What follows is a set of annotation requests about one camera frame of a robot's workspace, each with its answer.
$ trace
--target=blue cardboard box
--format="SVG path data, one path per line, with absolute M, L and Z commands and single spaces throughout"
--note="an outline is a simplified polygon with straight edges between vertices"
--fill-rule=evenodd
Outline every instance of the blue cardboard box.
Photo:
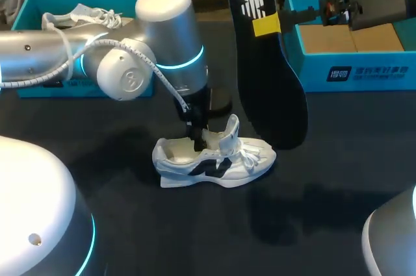
M 90 7 L 113 9 L 122 13 L 123 17 L 135 18 L 137 0 L 25 0 L 12 30 L 39 30 L 42 24 L 42 14 L 50 12 L 56 15 L 67 14 L 78 3 Z M 20 97 L 106 97 L 99 87 L 88 79 L 63 81 L 57 85 L 37 86 L 18 90 Z M 153 95 L 153 83 L 141 97 Z
M 285 0 L 285 8 L 318 9 L 318 3 Z M 322 23 L 319 18 L 307 24 Z M 307 92 L 416 90 L 414 51 L 307 53 L 299 25 L 284 34 L 283 41 L 288 61 Z

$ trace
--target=white dome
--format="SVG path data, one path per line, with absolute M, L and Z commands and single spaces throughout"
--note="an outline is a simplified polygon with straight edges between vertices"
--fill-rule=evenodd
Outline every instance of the white dome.
M 65 233 L 75 184 L 45 149 L 0 136 L 0 275 L 21 275 L 45 258 Z

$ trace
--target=black table surface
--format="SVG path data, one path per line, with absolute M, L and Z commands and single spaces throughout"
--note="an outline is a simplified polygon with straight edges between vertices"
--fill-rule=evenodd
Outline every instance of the black table surface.
M 240 135 L 256 137 L 239 103 L 232 25 L 200 25 L 213 84 L 232 93 Z M 184 132 L 159 82 L 154 97 L 133 102 L 5 92 L 0 134 L 40 145 L 69 167 L 107 246 L 110 275 L 368 276 L 367 216 L 416 181 L 416 93 L 309 94 L 308 101 L 305 143 L 234 189 L 159 187 L 153 146 Z M 226 120 L 212 120 L 211 130 Z

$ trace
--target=shoe heel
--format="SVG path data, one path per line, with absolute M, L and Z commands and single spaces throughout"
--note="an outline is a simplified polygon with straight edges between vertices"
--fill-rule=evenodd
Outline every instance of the shoe heel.
M 161 188 L 190 186 L 197 182 L 188 175 L 161 175 Z

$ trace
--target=white cable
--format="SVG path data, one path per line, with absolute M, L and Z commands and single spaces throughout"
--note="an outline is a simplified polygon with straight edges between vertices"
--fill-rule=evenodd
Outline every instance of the white cable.
M 186 112 L 189 110 L 188 105 L 186 104 L 185 100 L 181 97 L 181 95 L 175 90 L 175 88 L 170 84 L 168 79 L 163 75 L 163 73 L 159 70 L 159 68 L 143 53 L 140 51 L 134 50 L 133 48 L 129 47 L 128 45 L 125 45 L 119 41 L 111 40 L 111 39 L 102 39 L 102 40 L 96 40 L 92 42 L 89 45 L 86 45 L 83 47 L 80 51 L 76 52 L 73 56 L 71 56 L 72 62 L 76 59 L 78 59 L 82 54 L 84 54 L 87 50 L 93 48 L 93 47 L 99 47 L 99 46 L 111 46 L 115 47 L 117 49 L 121 49 L 131 55 L 135 55 L 139 58 L 141 58 L 147 65 L 150 66 L 150 68 L 153 70 L 153 72 L 160 78 L 162 83 L 165 87 L 167 87 L 168 91 L 178 100 L 179 104 L 182 107 L 182 111 Z M 42 83 L 45 83 L 56 76 L 62 74 L 64 71 L 68 69 L 69 66 L 69 60 L 67 60 L 65 63 L 63 63 L 61 66 L 59 66 L 57 69 L 54 69 L 50 73 L 46 73 L 43 76 L 24 80 L 24 81 L 12 81 L 12 82 L 0 82 L 0 88 L 26 88 L 28 86 L 36 86 Z
M 65 80 L 67 80 L 67 81 L 71 80 L 72 75 L 73 75 L 73 53 L 72 53 L 72 48 L 71 48 L 70 41 L 67 39 L 67 37 L 62 32 L 62 30 L 56 28 L 53 23 L 48 23 L 46 25 L 46 27 L 48 29 L 51 29 L 52 31 L 57 32 L 59 34 L 59 36 L 62 38 L 62 41 L 64 42 L 66 56 L 68 57 L 68 73 L 66 75 Z

